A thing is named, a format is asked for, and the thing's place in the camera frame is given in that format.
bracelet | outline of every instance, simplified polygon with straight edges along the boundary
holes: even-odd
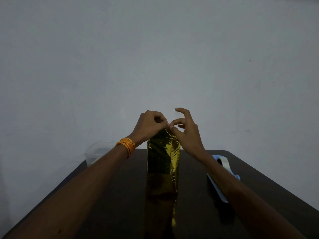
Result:
[[[132,153],[134,152],[135,149],[135,143],[130,140],[129,138],[123,138],[121,139],[115,146],[122,144],[126,147],[128,153],[129,153],[129,157],[132,155]]]

person's left hand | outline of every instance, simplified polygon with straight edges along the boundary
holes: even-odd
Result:
[[[169,123],[162,113],[146,111],[140,115],[133,132],[127,138],[130,138],[137,147],[164,128],[169,128]]]

blue tape dispenser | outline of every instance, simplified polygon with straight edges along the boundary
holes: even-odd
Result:
[[[232,170],[230,169],[229,166],[229,162],[227,160],[227,158],[225,158],[224,156],[220,156],[220,155],[212,155],[214,157],[214,159],[221,165],[223,166],[228,172],[230,172],[233,176],[235,176],[238,180],[240,180],[239,175],[234,175],[234,173],[232,172]],[[224,203],[229,203],[228,200],[226,200],[226,197],[223,195],[223,193],[221,192],[221,190],[218,188],[218,186],[215,184],[215,182],[213,181],[213,179],[209,176],[209,174],[207,173],[207,176],[209,178],[209,180],[211,181],[211,183],[213,184],[213,186],[215,187],[220,199],[222,202]]]

plastic container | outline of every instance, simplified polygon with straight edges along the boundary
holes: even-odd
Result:
[[[84,153],[87,165],[91,166],[94,164],[112,148],[114,148],[114,141],[112,140],[98,141],[91,145]]]

person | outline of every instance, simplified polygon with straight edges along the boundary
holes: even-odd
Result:
[[[183,113],[185,118],[168,123],[160,112],[142,113],[127,138],[137,147],[160,130],[170,129],[186,152],[207,168],[253,238],[305,238],[274,208],[212,159],[188,110],[175,110]],[[129,154],[125,145],[115,146],[47,199],[8,238],[73,238],[112,175]]]

